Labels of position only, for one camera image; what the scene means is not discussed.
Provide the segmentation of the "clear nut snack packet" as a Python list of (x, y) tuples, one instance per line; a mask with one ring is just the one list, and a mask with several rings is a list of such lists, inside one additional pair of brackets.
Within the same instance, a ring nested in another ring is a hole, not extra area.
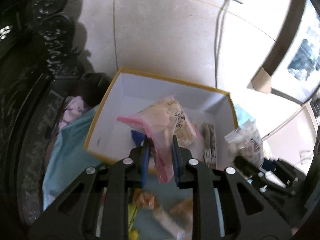
[(263, 141), (255, 121), (247, 120), (237, 129), (225, 136), (228, 145), (228, 156), (232, 161), (237, 156), (261, 168), (264, 162)]

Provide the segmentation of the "orange white candy packet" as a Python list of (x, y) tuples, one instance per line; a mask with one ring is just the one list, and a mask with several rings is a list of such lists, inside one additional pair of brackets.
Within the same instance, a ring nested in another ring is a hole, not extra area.
[(152, 192), (144, 192), (141, 189), (135, 189), (133, 197), (133, 204), (138, 208), (157, 209), (158, 202), (156, 196)]

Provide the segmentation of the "pink cracker snack packet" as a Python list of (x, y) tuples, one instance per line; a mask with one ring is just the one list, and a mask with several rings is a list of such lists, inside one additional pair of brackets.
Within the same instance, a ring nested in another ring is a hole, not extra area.
[(175, 136), (178, 145), (187, 148), (201, 139), (195, 124), (191, 122), (180, 103), (167, 96), (140, 112), (117, 117), (117, 121), (143, 133), (153, 142), (152, 156), (158, 181), (168, 183), (173, 175), (172, 144)]

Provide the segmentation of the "lime green snack packet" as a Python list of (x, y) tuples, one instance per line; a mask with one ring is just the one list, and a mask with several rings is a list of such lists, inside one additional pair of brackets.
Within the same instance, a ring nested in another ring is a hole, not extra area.
[(129, 240), (139, 240), (139, 233), (137, 229), (133, 228), (133, 224), (138, 212), (136, 204), (130, 203), (128, 205), (128, 230)]

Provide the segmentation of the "light blue tablecloth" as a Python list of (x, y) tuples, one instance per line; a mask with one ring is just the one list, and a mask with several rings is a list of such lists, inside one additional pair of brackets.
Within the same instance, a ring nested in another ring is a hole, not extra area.
[(84, 150), (87, 132), (97, 107), (80, 111), (80, 107), (67, 106), (59, 123), (59, 133), (44, 175), (43, 209), (69, 186), (89, 166), (101, 161)]

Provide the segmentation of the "long rice cracker packet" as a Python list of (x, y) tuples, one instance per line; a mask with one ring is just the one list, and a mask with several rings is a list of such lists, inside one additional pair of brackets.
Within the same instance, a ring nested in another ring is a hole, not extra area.
[(191, 239), (190, 233), (178, 225), (162, 207), (153, 210), (153, 217), (171, 235), (171, 239)]

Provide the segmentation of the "dried duck neck packet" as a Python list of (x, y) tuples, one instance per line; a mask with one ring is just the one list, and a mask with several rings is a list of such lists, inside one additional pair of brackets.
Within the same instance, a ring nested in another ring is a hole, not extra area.
[(215, 131), (214, 125), (203, 123), (201, 125), (201, 134), (203, 138), (203, 160), (213, 169), (216, 169), (216, 143), (215, 143)]

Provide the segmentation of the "blue snack packet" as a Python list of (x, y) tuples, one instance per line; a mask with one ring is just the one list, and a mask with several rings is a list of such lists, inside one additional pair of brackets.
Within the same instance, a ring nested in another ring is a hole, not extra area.
[(135, 145), (137, 147), (140, 147), (143, 145), (144, 140), (146, 138), (146, 135), (143, 133), (140, 133), (136, 130), (132, 130), (131, 131), (131, 138), (132, 138), (133, 142), (135, 143)]

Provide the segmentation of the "framed lotus painting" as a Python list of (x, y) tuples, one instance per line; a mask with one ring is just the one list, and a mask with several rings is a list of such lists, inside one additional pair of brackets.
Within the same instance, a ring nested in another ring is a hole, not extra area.
[(271, 71), (268, 74), (260, 68), (251, 79), (251, 87), (300, 104), (319, 90), (319, 15), (310, 0), (305, 0), (297, 31)]

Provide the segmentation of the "yellow cardboard box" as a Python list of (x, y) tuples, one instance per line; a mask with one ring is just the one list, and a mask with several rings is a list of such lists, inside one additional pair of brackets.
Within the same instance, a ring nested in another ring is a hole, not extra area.
[(231, 166), (225, 136), (238, 126), (230, 94), (220, 89), (131, 69), (121, 69), (107, 89), (89, 128), (84, 148), (101, 161), (125, 158), (131, 131), (153, 142), (149, 172), (167, 183), (173, 176), (172, 139), (203, 160), (201, 126), (214, 127), (216, 168)]

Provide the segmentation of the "dark carved wooden furniture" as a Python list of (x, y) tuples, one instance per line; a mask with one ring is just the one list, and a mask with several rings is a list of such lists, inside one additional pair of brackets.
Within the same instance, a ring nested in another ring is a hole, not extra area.
[(69, 96), (95, 106), (109, 83), (74, 44), (68, 0), (1, 0), (1, 229), (24, 233), (43, 211), (42, 181)]

